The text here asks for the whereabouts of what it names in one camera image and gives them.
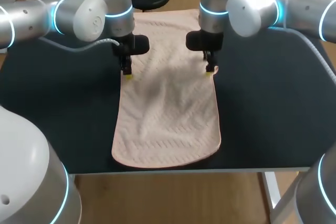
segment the black table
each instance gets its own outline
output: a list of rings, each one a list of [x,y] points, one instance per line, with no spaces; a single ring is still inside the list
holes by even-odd
[[[49,38],[83,45],[68,36]],[[174,170],[309,167],[331,147],[336,88],[300,38],[269,29],[240,38],[228,26],[217,58],[221,147]],[[73,174],[141,170],[111,156],[119,96],[110,45],[73,54],[40,40],[21,42],[0,72],[0,104],[37,125]]]

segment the cable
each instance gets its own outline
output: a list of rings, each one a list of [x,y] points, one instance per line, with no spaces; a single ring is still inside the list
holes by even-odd
[[[295,34],[295,35],[299,36],[308,45],[308,47],[314,52],[314,54],[317,56],[317,58],[319,59],[319,61],[322,64],[322,66],[324,67],[324,69],[327,71],[331,80],[336,85],[336,75],[334,74],[332,69],[329,67],[328,63],[323,58],[322,54],[318,51],[318,49],[314,46],[314,44],[305,35],[303,35],[299,31],[296,31],[296,30],[291,29],[291,28],[270,27],[270,29],[286,31],[286,32],[289,32],[289,33],[292,33],[292,34]]]
[[[313,53],[319,59],[319,61],[321,62],[322,66],[326,70],[327,74],[329,75],[333,83],[336,85],[336,75],[334,74],[332,69],[329,67],[328,63],[325,61],[320,51],[314,46],[314,44],[304,34],[300,33],[299,31],[296,31],[291,28],[287,28],[286,19],[287,19],[288,3],[289,3],[289,0],[285,0],[285,13],[284,13],[284,21],[283,21],[284,27],[270,27],[270,29],[286,31],[288,33],[292,33],[292,34],[299,36],[307,44],[307,46],[313,51]]]
[[[97,40],[96,42],[94,43],[91,43],[85,47],[80,47],[80,48],[71,48],[71,47],[66,47],[66,46],[63,46],[59,43],[56,43],[50,39],[47,39],[47,38],[44,38],[44,37],[41,37],[40,40],[52,45],[52,46],[55,46],[55,47],[58,47],[60,49],[63,49],[63,50],[66,50],[66,51],[69,51],[69,52],[83,52],[85,50],[88,50],[89,48],[91,47],[94,47],[94,46],[97,46],[99,44],[104,44],[104,43],[112,43],[112,44],[115,44],[116,46],[120,46],[120,43],[117,42],[116,40],[114,39],[101,39],[101,40]]]

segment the quilted fabric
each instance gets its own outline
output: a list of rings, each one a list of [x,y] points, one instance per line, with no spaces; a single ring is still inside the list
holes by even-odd
[[[133,78],[121,78],[113,158],[121,164],[162,168],[209,157],[220,146],[213,76],[185,36],[199,30],[198,11],[136,13],[135,34],[150,51],[132,57]]]

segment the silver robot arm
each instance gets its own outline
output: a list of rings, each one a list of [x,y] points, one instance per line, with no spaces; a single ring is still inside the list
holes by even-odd
[[[336,42],[336,0],[201,0],[199,24],[209,33],[222,33],[228,12],[232,28],[249,37],[262,28],[287,27]]]
[[[94,41],[104,31],[118,42],[112,49],[124,74],[132,73],[132,55],[149,50],[148,38],[133,30],[131,0],[26,0],[0,6],[0,49],[48,33]]]

